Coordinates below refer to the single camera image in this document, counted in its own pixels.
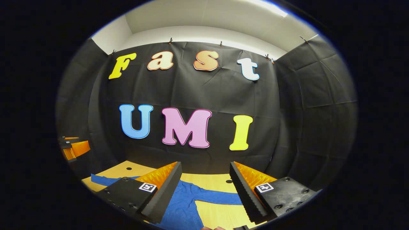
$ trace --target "orange object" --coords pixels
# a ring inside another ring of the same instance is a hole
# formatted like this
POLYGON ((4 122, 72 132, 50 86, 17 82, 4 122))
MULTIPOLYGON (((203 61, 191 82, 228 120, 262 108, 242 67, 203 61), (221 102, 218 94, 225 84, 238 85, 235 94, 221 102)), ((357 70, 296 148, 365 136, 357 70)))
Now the orange object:
POLYGON ((255 169, 252 169, 250 167, 247 167, 245 165, 242 165, 240 163, 237 163, 234 161, 234 163, 237 166, 237 169, 243 176, 243 178, 246 180, 247 184, 249 187, 252 189, 253 193, 256 195, 256 197, 260 200, 260 198, 257 196, 256 192, 254 191, 254 188, 257 185, 261 185, 264 183, 276 181, 277 179, 274 177, 271 177, 267 174, 264 174, 260 171, 257 171, 255 169))
POLYGON ((78 156, 81 156, 89 150, 91 150, 91 148, 88 141, 71 143, 71 148, 63 149, 65 158, 67 158, 67 160, 77 158, 78 156))
POLYGON ((156 185, 157 189, 160 189, 166 178, 168 178, 172 169, 175 167, 176 163, 177 162, 173 162, 172 164, 165 165, 162 168, 158 168, 148 174, 136 178, 135 180, 156 185))

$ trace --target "blue letter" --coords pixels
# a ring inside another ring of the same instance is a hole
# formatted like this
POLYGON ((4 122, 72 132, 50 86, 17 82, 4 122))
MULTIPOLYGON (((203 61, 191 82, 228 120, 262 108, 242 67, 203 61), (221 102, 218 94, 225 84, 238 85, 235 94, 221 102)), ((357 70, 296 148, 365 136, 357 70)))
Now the blue letter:
POLYGON ((252 81, 260 78, 258 74, 254 74, 253 72, 253 67, 257 68, 257 63, 252 62, 250 58, 237 60, 237 63, 241 64, 241 72, 245 78, 252 81))
POLYGON ((121 111, 121 125, 122 131, 130 137, 135 139, 145 138, 149 134, 149 114, 153 110, 151 105, 140 105, 138 110, 141 111, 141 129, 134 130, 132 128, 131 113, 135 109, 133 105, 121 105, 119 110, 121 111))

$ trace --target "hand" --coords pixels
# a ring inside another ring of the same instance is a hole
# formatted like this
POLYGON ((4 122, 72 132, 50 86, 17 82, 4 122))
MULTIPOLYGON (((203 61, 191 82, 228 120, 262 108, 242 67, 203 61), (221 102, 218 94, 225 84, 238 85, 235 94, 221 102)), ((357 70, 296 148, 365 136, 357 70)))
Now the hand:
MULTIPOLYGON (((212 229, 210 229, 210 228, 208 228, 208 227, 203 227, 203 228, 201 228, 200 230, 212 230, 212 229)), ((213 230, 225 230, 225 229, 222 228, 222 227, 217 227, 217 228, 215 228, 215 229, 213 229, 213 230)))

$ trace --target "yellow letter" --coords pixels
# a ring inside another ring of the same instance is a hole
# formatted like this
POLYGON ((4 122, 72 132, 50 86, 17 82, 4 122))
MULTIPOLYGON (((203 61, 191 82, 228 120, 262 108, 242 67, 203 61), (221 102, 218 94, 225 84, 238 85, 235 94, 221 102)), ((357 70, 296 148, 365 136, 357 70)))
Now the yellow letter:
POLYGON ((148 63, 148 70, 167 70, 173 66, 172 63, 173 53, 170 51, 163 51, 152 56, 152 59, 148 63))
POLYGON ((233 143, 230 145, 230 150, 246 150, 249 147, 247 144, 247 134, 253 118, 246 115, 237 115, 234 116, 233 120, 236 123, 236 134, 234 135, 233 143))
POLYGON ((133 60, 135 58, 136 58, 136 53, 118 57, 117 62, 115 63, 115 66, 114 66, 114 70, 112 71, 111 75, 109 75, 108 79, 120 77, 121 68, 122 68, 122 71, 124 71, 126 67, 128 67, 129 59, 133 60))
POLYGON ((219 65, 219 63, 216 61, 218 57, 219 54, 216 51, 200 51, 198 54, 196 54, 197 61, 193 62, 193 66, 196 70, 215 70, 219 65))

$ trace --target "letter u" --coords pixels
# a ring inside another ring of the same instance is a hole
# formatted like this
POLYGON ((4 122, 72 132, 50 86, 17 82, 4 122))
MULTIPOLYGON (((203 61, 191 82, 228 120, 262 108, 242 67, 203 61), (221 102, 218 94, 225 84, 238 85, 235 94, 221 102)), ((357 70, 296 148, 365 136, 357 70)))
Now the letter u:
POLYGON ((138 110, 141 111, 141 129, 134 130, 132 128, 132 118, 131 114, 135 107, 133 105, 120 105, 119 110, 121 111, 121 126, 122 131, 130 137, 135 139, 142 139, 148 136, 150 130, 150 112, 153 110, 151 105, 140 105, 138 110))

